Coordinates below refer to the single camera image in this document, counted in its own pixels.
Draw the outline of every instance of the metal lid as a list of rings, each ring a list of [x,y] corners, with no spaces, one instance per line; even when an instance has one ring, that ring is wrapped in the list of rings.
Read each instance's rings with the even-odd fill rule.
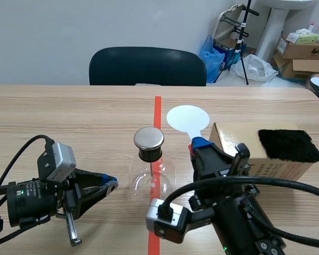
[[[140,150],[155,150],[163,144],[164,134],[161,130],[155,127],[144,127],[136,132],[133,137],[133,142]]]

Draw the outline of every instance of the glass jar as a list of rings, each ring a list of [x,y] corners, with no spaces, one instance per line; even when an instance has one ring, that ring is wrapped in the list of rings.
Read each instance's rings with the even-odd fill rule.
[[[154,198],[165,199],[175,189],[175,167],[162,152],[164,134],[155,127],[144,127],[133,137],[138,155],[129,170],[131,194],[142,203]]]

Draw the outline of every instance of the red tape line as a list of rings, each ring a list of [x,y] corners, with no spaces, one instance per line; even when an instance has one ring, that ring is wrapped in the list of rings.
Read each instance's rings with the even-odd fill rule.
[[[154,127],[161,129],[162,123],[162,99],[161,97],[155,97],[154,108]],[[161,191],[161,164],[162,159],[153,163],[153,179],[152,187],[150,188],[150,202],[154,198],[160,198]],[[149,232],[148,239],[148,255],[160,255],[160,238],[154,233]]]

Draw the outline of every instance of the chair backrest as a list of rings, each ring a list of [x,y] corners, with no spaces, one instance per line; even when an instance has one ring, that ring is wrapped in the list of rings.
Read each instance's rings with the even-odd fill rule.
[[[181,50],[152,47],[113,47],[91,59],[90,85],[206,86],[201,58]]]

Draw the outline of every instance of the table surface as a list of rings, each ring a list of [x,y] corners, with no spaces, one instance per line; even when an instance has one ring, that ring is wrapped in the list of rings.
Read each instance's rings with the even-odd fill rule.
[[[203,108],[211,122],[296,122],[319,149],[319,99],[306,89],[217,87],[109,87],[0,85],[0,176],[20,147],[37,134],[71,146],[77,167],[116,176],[119,188],[76,221],[83,244],[71,247],[66,223],[56,219],[0,246],[0,254],[147,254],[147,207],[135,207],[128,195],[128,169],[137,149],[134,133],[153,125],[154,97],[162,96],[163,151],[171,155],[177,186],[192,181],[185,133],[166,121],[168,111],[182,104]],[[10,171],[8,181],[37,176],[36,160],[43,141],[34,143]],[[300,179],[319,187],[319,163]],[[262,187],[258,200],[277,228],[319,239],[319,198],[276,187]],[[188,207],[189,195],[176,200]],[[6,205],[0,237],[12,232]],[[286,241],[285,253],[319,254],[319,249]],[[161,254],[224,254],[214,229],[189,232],[183,244],[161,240]]]

